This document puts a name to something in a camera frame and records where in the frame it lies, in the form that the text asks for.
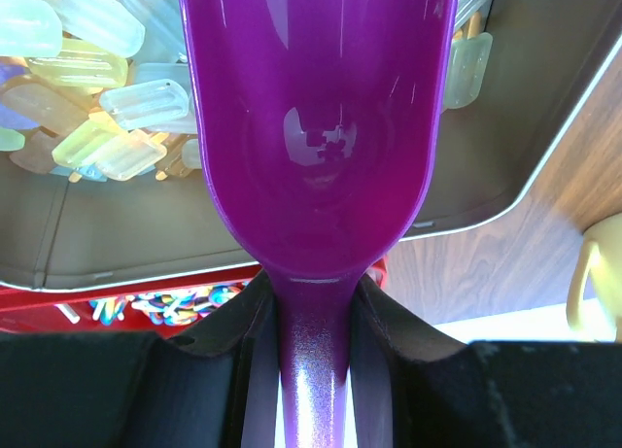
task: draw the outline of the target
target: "yellow cup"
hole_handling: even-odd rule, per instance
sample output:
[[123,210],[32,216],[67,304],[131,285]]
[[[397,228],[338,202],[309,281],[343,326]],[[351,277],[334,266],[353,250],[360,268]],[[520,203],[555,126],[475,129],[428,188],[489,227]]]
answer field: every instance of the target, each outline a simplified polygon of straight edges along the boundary
[[566,304],[570,329],[582,339],[596,340],[594,329],[602,324],[590,322],[583,302],[588,275],[605,313],[605,320],[612,331],[615,331],[615,340],[620,342],[622,341],[622,214],[602,220],[585,231],[579,260],[570,282]]

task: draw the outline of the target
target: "cup handle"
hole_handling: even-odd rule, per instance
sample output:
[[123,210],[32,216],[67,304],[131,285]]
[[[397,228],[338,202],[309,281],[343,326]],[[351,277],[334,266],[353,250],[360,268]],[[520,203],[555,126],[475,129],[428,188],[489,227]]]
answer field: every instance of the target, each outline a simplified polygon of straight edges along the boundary
[[568,292],[568,300],[566,302],[566,320],[570,329],[581,336],[583,339],[595,341],[593,335],[589,332],[585,321],[585,315],[582,313],[583,294],[585,292],[585,283],[587,275],[595,256],[599,253],[599,245],[596,241],[589,240],[583,242],[579,259],[570,281],[570,289]]

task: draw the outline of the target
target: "popsicle stick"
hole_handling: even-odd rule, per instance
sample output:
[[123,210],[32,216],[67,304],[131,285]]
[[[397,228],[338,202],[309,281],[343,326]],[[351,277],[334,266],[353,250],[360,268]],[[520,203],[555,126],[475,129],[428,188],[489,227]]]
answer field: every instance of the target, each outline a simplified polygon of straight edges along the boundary
[[468,20],[468,24],[466,26],[466,37],[474,38],[477,35],[479,35],[481,33],[481,25],[482,25],[482,13],[477,11]]
[[75,171],[69,175],[67,178],[70,183],[78,183],[82,179],[82,174],[76,173]]
[[168,138],[168,132],[157,132],[149,137],[149,140],[154,144],[161,144]]

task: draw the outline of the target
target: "scoop handle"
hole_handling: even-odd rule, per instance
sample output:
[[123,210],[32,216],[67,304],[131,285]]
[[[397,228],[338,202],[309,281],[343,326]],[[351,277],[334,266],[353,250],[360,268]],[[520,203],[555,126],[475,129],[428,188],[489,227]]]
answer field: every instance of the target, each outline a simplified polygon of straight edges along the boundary
[[342,448],[356,280],[296,282],[271,275],[288,448]]

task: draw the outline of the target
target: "gray tray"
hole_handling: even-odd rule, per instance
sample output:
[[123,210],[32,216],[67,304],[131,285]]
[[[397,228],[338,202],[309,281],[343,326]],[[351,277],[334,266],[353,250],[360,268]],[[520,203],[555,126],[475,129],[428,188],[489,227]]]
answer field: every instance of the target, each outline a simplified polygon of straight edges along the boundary
[[[518,203],[619,50],[622,0],[494,0],[486,29],[481,94],[443,114],[430,192],[404,238],[475,227]],[[69,184],[0,155],[0,283],[78,291],[254,262],[195,173]]]

